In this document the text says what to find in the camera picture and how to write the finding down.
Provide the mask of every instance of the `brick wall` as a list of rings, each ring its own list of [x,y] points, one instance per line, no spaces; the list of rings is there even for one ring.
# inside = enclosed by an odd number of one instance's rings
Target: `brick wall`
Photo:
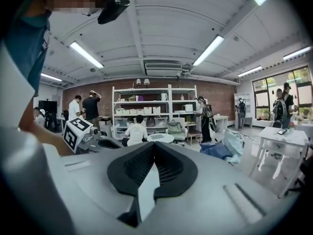
[[[112,86],[115,86],[115,89],[128,89],[131,88],[135,81],[132,80],[118,80],[105,83],[89,84],[79,87],[69,88],[63,91],[63,110],[68,110],[69,103],[75,98],[76,95],[80,95],[82,99],[88,97],[90,90],[94,90],[102,95],[102,99],[98,103],[98,110],[100,115],[112,115]],[[181,80],[179,82],[173,80],[153,80],[150,79],[150,85],[148,88],[167,88],[167,85],[171,84],[172,88],[193,88],[197,86],[197,93],[203,95],[204,98],[207,98],[209,103],[212,105],[213,113],[220,113],[224,116],[229,116],[228,120],[235,119],[235,109],[234,109],[234,93],[236,93],[236,87],[232,85],[226,85],[221,83],[212,83],[205,81],[197,80]],[[157,95],[144,95],[145,100],[149,96],[150,100],[157,99]]]

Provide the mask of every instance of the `ceiling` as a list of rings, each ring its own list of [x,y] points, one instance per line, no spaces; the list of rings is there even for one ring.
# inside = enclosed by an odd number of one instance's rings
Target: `ceiling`
[[[62,79],[42,82],[67,88],[104,79],[190,74],[226,80],[259,65],[269,67],[308,45],[286,0],[130,0],[114,22],[97,15],[54,12],[43,72]],[[192,63],[214,37],[225,37],[200,65]],[[77,41],[104,68],[98,69],[68,46]]]

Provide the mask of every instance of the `wall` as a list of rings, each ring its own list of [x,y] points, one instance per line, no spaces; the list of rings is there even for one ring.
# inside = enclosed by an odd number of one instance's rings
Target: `wall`
[[[134,82],[135,80],[133,79],[117,80],[66,89],[63,92],[63,110],[68,109],[69,103],[75,98],[76,95],[80,95],[82,99],[84,99],[88,97],[90,90],[94,90],[103,96],[103,99],[98,103],[99,114],[111,116],[112,86],[115,86],[115,89],[128,89],[132,87]],[[203,95],[204,98],[208,99],[209,103],[212,104],[214,114],[220,113],[221,115],[229,116],[228,120],[234,120],[234,93],[236,93],[235,86],[196,80],[181,80],[178,83],[177,81],[173,80],[150,79],[149,88],[167,88],[168,84],[171,84],[172,88],[178,88],[178,86],[180,88],[194,88],[194,85],[196,85],[198,95]]]
[[[57,87],[39,84],[38,96],[34,98],[34,107],[38,107],[38,102],[40,100],[52,100],[53,95],[58,95],[60,97],[60,101],[58,103],[58,116],[61,116],[62,113],[62,104],[63,104],[63,90],[58,89]]]

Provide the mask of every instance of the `backpack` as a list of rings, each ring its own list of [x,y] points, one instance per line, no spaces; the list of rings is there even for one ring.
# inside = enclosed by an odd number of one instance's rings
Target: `backpack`
[[[239,98],[239,105],[238,105],[238,114],[240,118],[246,117],[246,103],[245,99]]]
[[[167,122],[168,134],[180,134],[182,133],[182,125],[179,122],[175,122],[173,119],[171,122]]]
[[[273,112],[275,114],[275,122],[282,123],[287,118],[287,107],[282,99],[276,101]]]

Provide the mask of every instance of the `blue cloth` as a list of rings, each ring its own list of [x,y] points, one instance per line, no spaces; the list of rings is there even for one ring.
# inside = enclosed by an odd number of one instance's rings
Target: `blue cloth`
[[[48,43],[44,36],[50,30],[50,11],[44,15],[20,17],[11,26],[4,38],[5,45],[16,66],[38,95],[41,71],[45,61]]]
[[[210,155],[212,157],[216,157],[219,159],[225,159],[226,157],[231,157],[232,154],[230,151],[223,145],[222,143],[201,143],[200,152],[206,155]]]

